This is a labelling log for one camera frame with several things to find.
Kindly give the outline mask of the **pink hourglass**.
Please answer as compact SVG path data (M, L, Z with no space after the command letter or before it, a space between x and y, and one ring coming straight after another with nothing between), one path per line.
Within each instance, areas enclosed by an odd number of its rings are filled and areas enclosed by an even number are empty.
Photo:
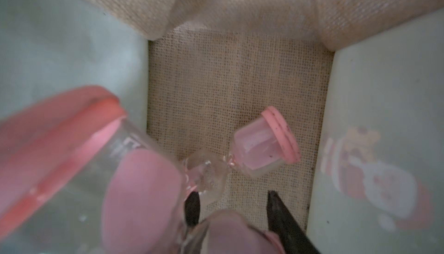
M185 221L187 175L85 86L1 121L3 254L281 254L276 234L222 210Z
M231 170L259 178L300 160L299 145L284 116L269 106L258 118L233 133L226 155L201 149L183 160L186 194L198 193L201 204L206 206L222 197Z

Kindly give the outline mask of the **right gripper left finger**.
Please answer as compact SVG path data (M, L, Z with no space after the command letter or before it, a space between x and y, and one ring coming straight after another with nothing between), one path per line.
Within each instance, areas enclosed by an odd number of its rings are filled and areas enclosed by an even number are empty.
M185 221L188 228L195 228L199 224L200 212L200 195L198 192L192 192L185 201Z

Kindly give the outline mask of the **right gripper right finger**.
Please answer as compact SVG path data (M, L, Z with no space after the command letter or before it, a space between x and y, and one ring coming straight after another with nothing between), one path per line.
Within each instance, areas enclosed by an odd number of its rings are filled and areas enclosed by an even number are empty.
M320 254L274 190L268 191L267 220L287 254Z

